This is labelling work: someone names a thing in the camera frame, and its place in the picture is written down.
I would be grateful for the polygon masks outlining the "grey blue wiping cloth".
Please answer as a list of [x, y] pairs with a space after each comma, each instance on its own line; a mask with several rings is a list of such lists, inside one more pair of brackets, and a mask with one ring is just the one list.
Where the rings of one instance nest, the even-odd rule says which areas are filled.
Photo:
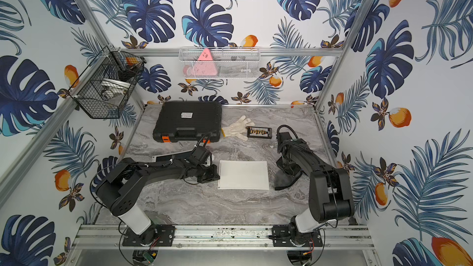
[[290, 188], [300, 179], [301, 176], [302, 176], [301, 172], [297, 173], [297, 175], [295, 176], [292, 176], [292, 175], [285, 174], [283, 171], [278, 171], [275, 174], [275, 178], [274, 178], [274, 183], [273, 183], [274, 190], [280, 191], [280, 190]]

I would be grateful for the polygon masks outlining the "white drawing tablet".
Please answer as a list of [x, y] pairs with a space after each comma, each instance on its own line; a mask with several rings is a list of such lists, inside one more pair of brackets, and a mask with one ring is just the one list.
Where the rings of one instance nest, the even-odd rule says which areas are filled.
[[219, 190], [269, 190], [267, 161], [227, 161], [219, 163]]
[[154, 155], [152, 156], [152, 162], [153, 163], [158, 163], [162, 161], [170, 161], [170, 160], [179, 160], [179, 159], [185, 159], [189, 157], [192, 154], [192, 150], [188, 151], [181, 151], [177, 153], [170, 153], [166, 155]]

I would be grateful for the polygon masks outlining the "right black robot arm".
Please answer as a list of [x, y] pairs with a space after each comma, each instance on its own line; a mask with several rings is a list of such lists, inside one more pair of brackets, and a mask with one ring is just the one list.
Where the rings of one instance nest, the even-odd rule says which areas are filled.
[[274, 189], [293, 186], [303, 175], [309, 178], [308, 208], [291, 218], [289, 240], [295, 246], [304, 246], [312, 233], [331, 221], [350, 218], [355, 213], [349, 173], [335, 168], [315, 154], [293, 128], [282, 124], [277, 128], [278, 172]]

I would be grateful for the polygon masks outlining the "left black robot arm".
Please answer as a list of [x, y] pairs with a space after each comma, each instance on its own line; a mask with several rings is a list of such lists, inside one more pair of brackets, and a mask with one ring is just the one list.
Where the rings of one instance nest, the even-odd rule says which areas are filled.
[[140, 194], [146, 186], [167, 180], [187, 182], [194, 178], [193, 185], [218, 181], [218, 168], [206, 146], [210, 136], [203, 135], [190, 151], [162, 155], [154, 162], [122, 159], [96, 185], [95, 196], [128, 226], [140, 245], [154, 245], [158, 239], [157, 225], [137, 204]]

